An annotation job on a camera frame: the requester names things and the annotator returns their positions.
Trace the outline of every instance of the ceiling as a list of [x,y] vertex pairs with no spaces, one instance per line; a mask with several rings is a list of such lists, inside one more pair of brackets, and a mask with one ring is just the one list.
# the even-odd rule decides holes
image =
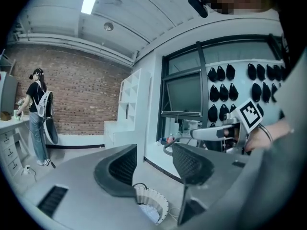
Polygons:
[[[188,0],[96,0],[91,15],[81,13],[82,4],[83,0],[31,0],[17,20],[17,30],[83,39],[130,64],[158,38],[200,18]],[[104,29],[106,22],[112,22],[113,31]]]

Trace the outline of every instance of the white bag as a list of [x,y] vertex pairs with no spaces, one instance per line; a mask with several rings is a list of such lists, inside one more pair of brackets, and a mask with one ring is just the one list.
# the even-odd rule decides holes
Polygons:
[[[41,86],[41,83],[40,83],[39,80],[38,80],[38,81],[35,81],[35,82],[37,82],[37,84],[38,84],[38,86],[37,86],[37,95],[38,95],[38,87],[40,87],[40,88],[42,89],[42,86]],[[42,91],[44,92],[44,95],[42,96],[41,99],[38,98],[38,99],[39,99],[38,104],[36,104],[35,98],[33,98],[33,100],[34,100],[34,104],[35,104],[35,106],[36,106],[38,115],[39,115],[40,117],[45,118],[47,100],[48,100],[48,96],[50,95],[51,91],[48,91],[48,90],[47,90],[47,91],[45,92],[43,89],[42,89]]]

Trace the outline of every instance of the white pegboard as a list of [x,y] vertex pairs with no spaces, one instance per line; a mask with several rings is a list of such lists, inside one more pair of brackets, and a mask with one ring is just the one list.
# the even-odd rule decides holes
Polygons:
[[[254,81],[249,79],[248,77],[248,64],[249,63],[253,64],[256,68],[258,64],[261,64],[265,68],[266,79],[264,81],[260,81],[258,78]],[[209,72],[211,67],[213,67],[217,71],[218,66],[221,66],[226,73],[227,64],[230,64],[235,68],[236,70],[235,78],[233,80],[228,80],[228,78],[226,77],[224,81],[217,80],[215,81],[215,83],[211,82],[208,78],[208,93],[210,95],[210,89],[213,85],[215,85],[218,91],[220,91],[220,86],[222,84],[229,91],[230,84],[233,83],[239,93],[239,96],[236,101],[232,101],[229,98],[228,101],[226,102],[222,102],[220,99],[217,102],[212,102],[209,99],[209,103],[208,103],[209,109],[212,107],[213,104],[215,104],[218,110],[218,115],[220,113],[220,108],[223,104],[225,104],[230,110],[232,104],[235,104],[236,107],[239,107],[244,101],[246,101],[248,98],[251,98],[251,89],[252,89],[253,83],[257,83],[261,87],[262,91],[263,91],[263,82],[265,82],[269,86],[271,91],[272,91],[272,83],[274,83],[278,89],[280,88],[279,83],[283,84],[283,81],[277,81],[277,80],[271,81],[267,77],[267,67],[266,67],[267,64],[271,67],[273,67],[274,65],[278,65],[279,67],[284,66],[283,61],[279,61],[279,60],[251,59],[251,60],[232,60],[232,61],[217,62],[217,63],[206,65],[207,73]],[[257,102],[256,104],[259,104],[264,111],[264,117],[262,121],[263,125],[271,125],[271,124],[276,123],[279,120],[281,109],[278,106],[278,103],[273,102],[272,97],[270,98],[269,103],[265,103],[262,100],[262,96],[261,96],[260,101]],[[222,125],[222,122],[220,121],[219,118],[217,122],[215,123],[215,125],[216,126]]]

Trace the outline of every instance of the window frame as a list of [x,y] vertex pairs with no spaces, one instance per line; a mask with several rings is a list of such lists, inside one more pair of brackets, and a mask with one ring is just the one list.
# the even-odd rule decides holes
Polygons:
[[[159,117],[158,117],[158,128],[157,128],[157,136],[156,140],[159,140],[163,135],[163,131],[165,130],[165,118],[177,118],[177,119],[188,119],[188,120],[197,120],[202,121],[203,124],[208,123],[208,101],[209,101],[209,92],[208,92],[208,78],[207,78],[207,70],[206,70],[206,59],[203,52],[203,48],[207,46],[219,45],[219,44],[228,44],[233,42],[240,41],[255,41],[255,42],[266,42],[276,60],[281,60],[282,52],[278,46],[278,41],[281,41],[281,37],[269,35],[260,35],[260,34],[244,34],[244,35],[232,35],[232,36],[224,36],[215,39],[210,39],[204,42],[195,42],[188,47],[180,49],[174,53],[171,53],[167,56],[163,56],[162,59],[162,71],[161,71],[161,85],[160,85],[160,102],[159,102]],[[200,57],[200,68],[192,68],[184,71],[176,72],[173,74],[169,73],[169,61],[173,58],[177,58],[181,55],[188,54],[191,51],[198,51],[198,55]],[[193,112],[170,112],[163,111],[164,107],[164,98],[165,98],[165,90],[166,81],[173,80],[177,78],[184,78],[188,75],[200,73],[201,77],[201,113],[198,115]]]

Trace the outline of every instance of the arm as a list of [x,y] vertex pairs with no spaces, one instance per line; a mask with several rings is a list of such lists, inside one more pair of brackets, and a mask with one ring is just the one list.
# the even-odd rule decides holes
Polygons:
[[31,100],[31,96],[27,94],[27,97],[25,98],[24,103],[17,111],[17,115],[23,112],[24,108],[29,105],[30,100]]
[[[279,120],[273,125],[266,126],[268,132],[271,134],[273,140],[277,140],[291,132],[285,118]],[[245,146],[245,151],[251,151],[255,148],[268,148],[271,142],[267,135],[259,128],[254,129],[250,135]]]

